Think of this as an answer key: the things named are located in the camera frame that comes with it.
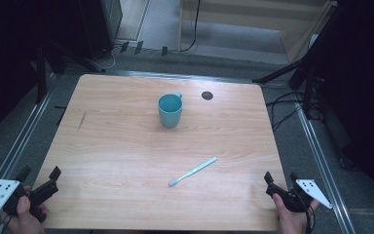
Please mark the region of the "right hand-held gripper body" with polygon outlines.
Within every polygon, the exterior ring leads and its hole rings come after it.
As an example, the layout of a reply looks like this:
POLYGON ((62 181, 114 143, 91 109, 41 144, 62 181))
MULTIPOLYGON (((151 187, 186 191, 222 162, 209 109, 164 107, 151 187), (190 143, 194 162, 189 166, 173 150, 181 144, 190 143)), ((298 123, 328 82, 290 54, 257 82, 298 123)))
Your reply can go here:
POLYGON ((279 194, 286 208, 294 213, 305 213, 313 200, 317 200, 328 209, 333 208, 313 179, 297 179, 294 187, 289 191, 285 191, 274 183, 267 184, 266 193, 270 196, 279 194))

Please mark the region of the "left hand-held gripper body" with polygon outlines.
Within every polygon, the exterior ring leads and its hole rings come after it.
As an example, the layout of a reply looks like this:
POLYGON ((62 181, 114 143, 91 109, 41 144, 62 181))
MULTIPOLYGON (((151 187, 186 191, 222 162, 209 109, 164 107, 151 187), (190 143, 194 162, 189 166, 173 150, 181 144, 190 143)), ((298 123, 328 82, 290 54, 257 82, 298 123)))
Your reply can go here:
POLYGON ((3 211, 7 215, 17 215, 19 198, 26 196, 30 202, 29 212, 40 222, 43 222, 47 216, 39 206, 57 192, 56 182, 51 179, 31 191, 26 191, 18 180, 0 179, 0 212, 3 211))

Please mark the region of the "light blue toothbrush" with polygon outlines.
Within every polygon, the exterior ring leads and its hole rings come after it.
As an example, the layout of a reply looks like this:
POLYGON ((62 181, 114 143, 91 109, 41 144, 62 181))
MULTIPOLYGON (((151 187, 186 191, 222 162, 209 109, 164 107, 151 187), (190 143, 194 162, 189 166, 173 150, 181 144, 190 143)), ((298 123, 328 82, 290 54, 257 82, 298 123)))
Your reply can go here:
POLYGON ((172 179, 169 183, 168 183, 168 186, 169 187, 173 187, 175 186, 179 181, 181 181, 182 179, 188 177, 188 176, 191 176, 197 172, 199 172, 200 170, 206 168, 207 166, 211 165, 212 163, 216 162, 218 160, 217 157, 212 157, 210 159, 208 159, 207 161, 201 163, 199 166, 193 168, 192 170, 188 171, 187 173, 185 173, 184 175, 178 177, 178 178, 174 178, 172 179))

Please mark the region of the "teal cup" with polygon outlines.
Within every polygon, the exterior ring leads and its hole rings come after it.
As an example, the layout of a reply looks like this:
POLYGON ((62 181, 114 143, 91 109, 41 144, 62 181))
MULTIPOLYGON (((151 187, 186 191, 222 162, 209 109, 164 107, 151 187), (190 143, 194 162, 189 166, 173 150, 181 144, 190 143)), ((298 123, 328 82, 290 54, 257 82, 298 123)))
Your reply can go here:
POLYGON ((182 94, 166 94, 158 100, 160 121, 167 128, 175 127, 180 120, 183 107, 182 94))

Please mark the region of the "person's right hand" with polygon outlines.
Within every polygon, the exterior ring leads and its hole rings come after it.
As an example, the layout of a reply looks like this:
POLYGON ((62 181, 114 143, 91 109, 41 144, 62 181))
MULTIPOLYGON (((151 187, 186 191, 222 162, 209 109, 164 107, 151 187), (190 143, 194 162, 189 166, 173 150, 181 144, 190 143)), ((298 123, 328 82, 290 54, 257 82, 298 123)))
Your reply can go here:
POLYGON ((308 219, 319 207, 319 202, 317 200, 313 200, 311 203, 312 208, 307 214, 293 213, 286 208, 279 194, 273 195, 273 201, 278 212, 279 234, 305 234, 309 226, 308 219))

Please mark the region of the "person's left hand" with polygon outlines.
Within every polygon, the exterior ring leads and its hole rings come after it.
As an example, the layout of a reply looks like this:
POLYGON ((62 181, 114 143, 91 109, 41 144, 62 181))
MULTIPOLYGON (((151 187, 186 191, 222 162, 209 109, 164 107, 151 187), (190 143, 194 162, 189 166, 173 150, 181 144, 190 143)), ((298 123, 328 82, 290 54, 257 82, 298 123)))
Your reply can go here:
POLYGON ((18 200, 17 215, 9 217, 4 211, 0 211, 0 218, 11 234, 46 234, 42 223, 30 213, 30 201, 26 196, 18 200))

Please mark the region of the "black metal stand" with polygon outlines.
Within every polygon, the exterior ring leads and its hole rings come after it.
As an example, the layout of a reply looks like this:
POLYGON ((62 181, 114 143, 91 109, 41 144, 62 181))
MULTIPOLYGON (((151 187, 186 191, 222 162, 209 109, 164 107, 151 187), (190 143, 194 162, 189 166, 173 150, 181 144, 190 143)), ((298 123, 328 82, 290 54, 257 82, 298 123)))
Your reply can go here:
POLYGON ((37 49, 37 98, 36 102, 40 103, 46 93, 46 60, 45 44, 41 42, 37 49))

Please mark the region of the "black tripod stand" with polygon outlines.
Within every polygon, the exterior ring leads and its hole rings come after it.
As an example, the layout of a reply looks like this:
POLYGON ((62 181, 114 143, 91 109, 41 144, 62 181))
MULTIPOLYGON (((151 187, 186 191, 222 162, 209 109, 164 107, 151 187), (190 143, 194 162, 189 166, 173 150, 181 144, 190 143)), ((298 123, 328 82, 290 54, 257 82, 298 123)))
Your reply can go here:
POLYGON ((332 37, 334 36, 335 27, 343 15, 344 8, 337 6, 331 14, 329 20, 324 25, 322 31, 318 34, 317 39, 313 42, 312 47, 300 59, 281 68, 265 77, 253 79, 253 83, 265 84, 279 78, 280 76, 293 71, 293 75, 288 81, 288 87, 292 90, 299 89, 305 84, 305 95, 302 101, 302 111, 305 116, 311 120, 311 99, 313 95, 314 81, 317 75, 319 64, 323 61, 325 52, 329 49, 332 37))

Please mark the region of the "beige wooden furniture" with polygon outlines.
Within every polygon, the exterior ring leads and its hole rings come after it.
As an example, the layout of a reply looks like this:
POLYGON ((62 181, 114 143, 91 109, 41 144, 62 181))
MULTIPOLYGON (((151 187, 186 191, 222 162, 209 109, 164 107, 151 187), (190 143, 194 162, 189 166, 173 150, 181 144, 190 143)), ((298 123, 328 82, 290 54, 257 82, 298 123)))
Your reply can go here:
POLYGON ((188 16, 189 11, 199 10, 198 21, 276 30, 287 59, 293 62, 323 22, 331 1, 179 0, 179 26, 185 20, 195 20, 188 16))

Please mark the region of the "black cabinet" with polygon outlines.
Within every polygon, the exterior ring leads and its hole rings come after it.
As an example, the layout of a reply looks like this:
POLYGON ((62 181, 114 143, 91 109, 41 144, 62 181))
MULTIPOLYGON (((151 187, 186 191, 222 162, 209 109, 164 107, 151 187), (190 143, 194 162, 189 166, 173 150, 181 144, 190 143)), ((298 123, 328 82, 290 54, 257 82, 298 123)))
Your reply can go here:
POLYGON ((120 0, 78 0, 84 26, 85 57, 98 59, 110 52, 121 25, 120 0))

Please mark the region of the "aluminium floor rail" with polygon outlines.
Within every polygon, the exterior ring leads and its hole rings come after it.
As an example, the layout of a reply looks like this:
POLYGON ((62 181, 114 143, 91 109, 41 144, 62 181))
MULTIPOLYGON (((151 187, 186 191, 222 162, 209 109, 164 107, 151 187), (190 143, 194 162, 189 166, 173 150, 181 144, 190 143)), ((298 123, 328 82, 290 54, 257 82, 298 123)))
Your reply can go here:
POLYGON ((298 108, 297 114, 304 130, 305 136, 313 152, 318 171, 323 181, 326 193, 332 204, 332 211, 335 213, 336 219, 342 231, 342 234, 356 234, 355 227, 351 216, 346 207, 345 201, 337 187, 335 179, 330 171, 325 154, 318 141, 317 134, 310 120, 305 116, 300 104, 296 104, 298 108))
POLYGON ((0 179, 10 176, 18 164, 19 157, 41 120, 58 80, 59 77, 52 73, 47 78, 47 92, 39 103, 35 102, 37 89, 33 88, 0 124, 0 179))

